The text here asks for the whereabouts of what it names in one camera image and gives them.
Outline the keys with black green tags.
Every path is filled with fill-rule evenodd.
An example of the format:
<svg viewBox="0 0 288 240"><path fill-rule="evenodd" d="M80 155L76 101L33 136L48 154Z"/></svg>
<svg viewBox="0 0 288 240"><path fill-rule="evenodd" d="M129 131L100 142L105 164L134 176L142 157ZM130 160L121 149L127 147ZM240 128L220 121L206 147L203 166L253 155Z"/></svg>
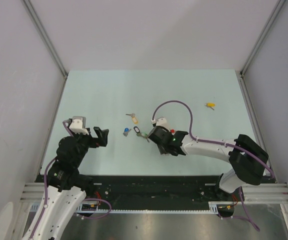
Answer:
<svg viewBox="0 0 288 240"><path fill-rule="evenodd" d="M148 143L150 142L147 133L140 131L137 126L134 126L133 129L138 137L145 139Z"/></svg>

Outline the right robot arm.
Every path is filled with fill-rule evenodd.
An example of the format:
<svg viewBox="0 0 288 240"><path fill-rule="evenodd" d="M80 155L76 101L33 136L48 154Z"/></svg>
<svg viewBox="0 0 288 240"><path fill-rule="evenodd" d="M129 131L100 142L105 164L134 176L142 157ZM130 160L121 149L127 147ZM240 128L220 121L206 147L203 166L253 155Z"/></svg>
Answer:
<svg viewBox="0 0 288 240"><path fill-rule="evenodd" d="M162 155L199 155L229 163L231 170L221 174L214 186L213 194L221 201L226 201L245 184L260 185L267 167L268 154L244 134L222 141L194 139L186 131L172 133L156 125L148 139L157 145Z"/></svg>

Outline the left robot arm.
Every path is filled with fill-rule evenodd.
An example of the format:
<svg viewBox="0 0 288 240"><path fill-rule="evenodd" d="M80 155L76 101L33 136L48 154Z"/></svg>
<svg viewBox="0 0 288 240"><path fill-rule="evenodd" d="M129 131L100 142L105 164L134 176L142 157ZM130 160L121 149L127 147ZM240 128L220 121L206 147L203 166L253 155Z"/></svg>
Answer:
<svg viewBox="0 0 288 240"><path fill-rule="evenodd" d="M72 132L58 143L56 157L43 175L44 193L24 240L59 240L83 200L94 196L95 186L90 176L80 174L79 166L90 148L106 147L108 129L89 128L86 134Z"/></svg>

